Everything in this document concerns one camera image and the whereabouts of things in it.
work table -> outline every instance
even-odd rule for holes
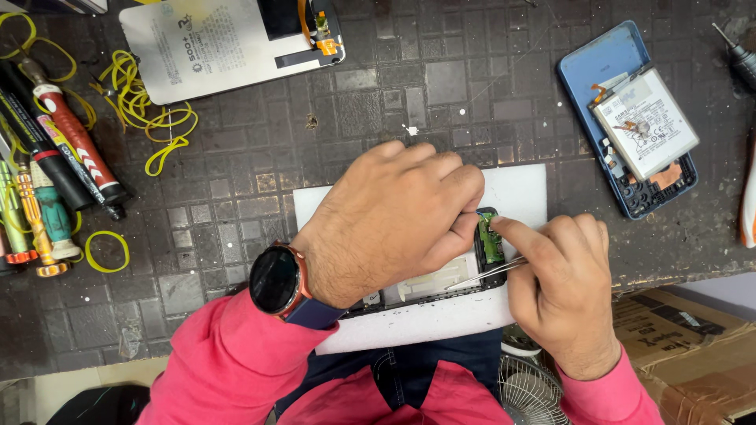
[[[550,218],[589,212],[609,226],[615,291],[756,270],[737,233],[754,101],[733,94],[724,43],[711,28],[756,5],[536,1],[336,0],[343,64],[191,101],[200,123],[156,178],[144,162],[163,146],[136,129],[123,134],[80,63],[65,86],[96,109],[93,139],[135,199],[121,222],[84,212],[74,239],[83,246],[94,231],[114,231],[131,262],[112,274],[84,261],[59,278],[37,278],[32,268],[2,278],[0,380],[129,360],[119,352],[168,355],[188,314],[242,284],[270,241],[293,236],[292,190],[333,184],[359,154],[393,138],[428,141],[482,168],[545,163]],[[40,36],[102,70],[110,53],[128,50],[117,11],[137,5],[110,3],[103,16],[33,20]],[[701,138],[692,150],[699,183],[639,221],[621,215],[554,72],[560,58],[624,20],[640,28]],[[7,32],[27,30],[22,20],[4,23],[0,51],[11,50]],[[32,54],[52,76],[70,68],[41,43]],[[305,128],[309,113],[316,129]],[[112,238],[95,239],[92,252],[108,268],[124,260]]]

pink shirt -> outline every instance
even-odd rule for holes
[[[152,386],[138,425],[262,424],[276,400],[305,376],[307,356],[338,331],[285,324],[259,312],[243,291],[213,300],[176,331],[168,367]],[[562,374],[562,409],[573,423],[662,424],[658,409],[627,355],[606,376],[589,382]],[[392,411],[370,366],[324,383],[294,402],[280,425],[511,424],[498,401],[467,369],[439,361],[420,409]]]

green circuit board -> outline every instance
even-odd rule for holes
[[[488,222],[496,216],[492,212],[483,212],[478,220],[478,231],[480,233],[480,240],[483,242],[483,250],[485,251],[485,263],[492,264],[495,262],[504,261],[504,249],[501,245],[501,236],[495,231],[491,230],[488,226]]]

tweezers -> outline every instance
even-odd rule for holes
[[[523,257],[523,256],[519,256],[519,257],[515,258],[514,260],[508,262],[507,264],[498,265],[498,266],[492,268],[491,270],[479,273],[476,276],[473,276],[472,278],[467,279],[466,281],[457,282],[456,284],[447,286],[446,288],[444,288],[444,290],[450,290],[450,289],[452,289],[454,287],[458,287],[460,285],[464,285],[464,284],[472,282],[472,281],[477,281],[478,279],[487,278],[488,276],[495,275],[497,273],[501,273],[502,271],[507,271],[507,270],[510,270],[512,268],[519,267],[519,266],[525,265],[525,264],[528,264],[528,260],[525,257]]]

red screwdriver handle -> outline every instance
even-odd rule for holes
[[[89,137],[87,130],[82,126],[79,118],[71,112],[63,94],[60,93],[60,89],[53,85],[46,85],[53,87],[47,91],[39,91],[41,86],[35,89],[35,95],[45,104],[45,107],[50,111],[55,126],[71,143],[73,149],[84,162],[84,167],[89,171],[94,182],[97,183],[100,190],[105,189],[108,186],[117,184],[118,181],[110,170],[105,165],[105,161],[102,160],[100,154],[95,148],[95,144],[92,143],[92,139]]]

